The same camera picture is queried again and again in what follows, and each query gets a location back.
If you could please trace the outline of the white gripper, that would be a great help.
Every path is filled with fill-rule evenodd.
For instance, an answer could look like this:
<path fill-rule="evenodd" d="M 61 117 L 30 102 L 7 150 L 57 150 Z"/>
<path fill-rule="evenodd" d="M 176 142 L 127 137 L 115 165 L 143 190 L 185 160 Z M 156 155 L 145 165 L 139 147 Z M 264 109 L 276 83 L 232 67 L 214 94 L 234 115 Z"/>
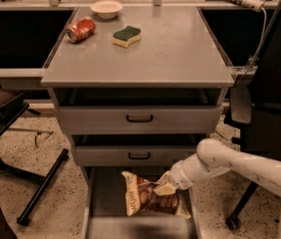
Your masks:
<path fill-rule="evenodd" d="M 188 189 L 195 181 L 216 177 L 228 171 L 227 167 L 208 165 L 194 154 L 165 172 L 156 182 L 153 191 L 159 196 L 172 195 L 177 189 Z"/>

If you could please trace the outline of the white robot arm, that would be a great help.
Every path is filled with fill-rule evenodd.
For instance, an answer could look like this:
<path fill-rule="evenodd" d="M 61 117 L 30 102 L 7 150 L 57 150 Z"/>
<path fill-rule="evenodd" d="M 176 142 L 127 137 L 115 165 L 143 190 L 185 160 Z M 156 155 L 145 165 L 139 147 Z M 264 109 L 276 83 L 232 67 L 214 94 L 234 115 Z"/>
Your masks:
<path fill-rule="evenodd" d="M 157 182 L 157 195 L 171 195 L 186 190 L 200 179 L 233 170 L 281 197 L 281 161 L 234 150 L 222 142 L 206 138 L 196 153 L 174 164 Z M 277 233 L 281 239 L 281 216 Z"/>

